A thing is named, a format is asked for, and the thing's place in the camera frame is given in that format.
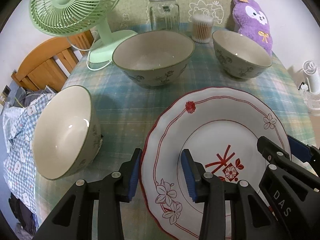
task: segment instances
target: plaid tablecloth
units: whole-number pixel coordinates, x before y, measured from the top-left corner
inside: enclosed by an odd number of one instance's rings
[[[224,73],[217,61],[213,44],[196,44],[191,61],[172,84],[142,88],[116,66],[90,71],[85,57],[64,87],[82,85],[91,95],[104,135],[103,145],[93,163],[85,170],[57,181],[36,176],[36,204],[39,222],[44,221],[60,198],[78,179],[88,182],[103,179],[130,160],[136,147],[143,148],[147,133],[157,117],[178,97],[208,86],[228,86],[247,91],[267,104],[281,120],[287,134],[315,145],[308,111],[291,76],[273,55],[273,66],[257,78],[247,81],[233,79]],[[141,189],[130,204],[121,204],[126,240],[171,239],[162,232],[148,213]],[[94,216],[92,239],[97,239],[97,216]]]

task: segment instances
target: checkered cloth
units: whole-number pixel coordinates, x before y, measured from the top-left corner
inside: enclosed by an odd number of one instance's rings
[[[4,134],[11,144],[8,157],[4,161],[4,180],[16,198],[36,213],[35,177],[32,141],[37,120],[49,100],[55,94],[45,94],[24,108],[17,121],[6,126]]]
[[[197,43],[182,75],[169,85],[153,89],[140,87],[114,65],[101,71],[90,71],[83,58],[64,87],[82,85],[90,91],[104,135],[103,145],[93,163],[73,176],[57,181],[36,176],[38,218],[43,221],[78,179],[96,181],[117,171],[123,162],[130,160],[136,147],[143,148],[157,117],[172,102],[187,92],[204,87],[227,86],[255,95],[275,112],[288,134],[315,145],[307,108],[276,55],[273,55],[273,66],[262,75],[243,81],[231,78],[220,69],[212,47],[212,43]],[[121,204],[121,214],[126,240],[171,239],[151,218],[139,186],[132,202]],[[96,219],[94,216],[92,239],[97,239]]]

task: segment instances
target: beige bowl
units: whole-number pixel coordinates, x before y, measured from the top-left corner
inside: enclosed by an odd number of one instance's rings
[[[218,30],[212,38],[217,59],[232,76],[254,78],[272,65],[265,49],[242,34]]]
[[[194,42],[185,35],[152,31],[122,42],[112,60],[139,85],[160,86],[180,76],[194,50]]]
[[[51,180],[80,171],[97,155],[100,135],[88,90],[81,86],[62,90],[36,124],[33,155],[37,171]]]

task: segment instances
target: glass jar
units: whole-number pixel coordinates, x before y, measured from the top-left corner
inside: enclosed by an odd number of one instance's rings
[[[179,31],[180,11],[177,0],[149,0],[151,29]]]

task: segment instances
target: white lettering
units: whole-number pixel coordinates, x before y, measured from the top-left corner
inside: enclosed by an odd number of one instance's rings
[[[273,197],[275,199],[278,199],[278,197],[280,197],[280,192],[277,190]]]
[[[291,208],[287,208],[287,210],[283,212],[283,214],[287,217],[289,215],[289,212],[291,212]]]
[[[284,200],[281,201],[278,205],[280,205],[280,206],[281,206],[281,209],[282,209],[282,208],[283,208],[283,205],[284,205]]]

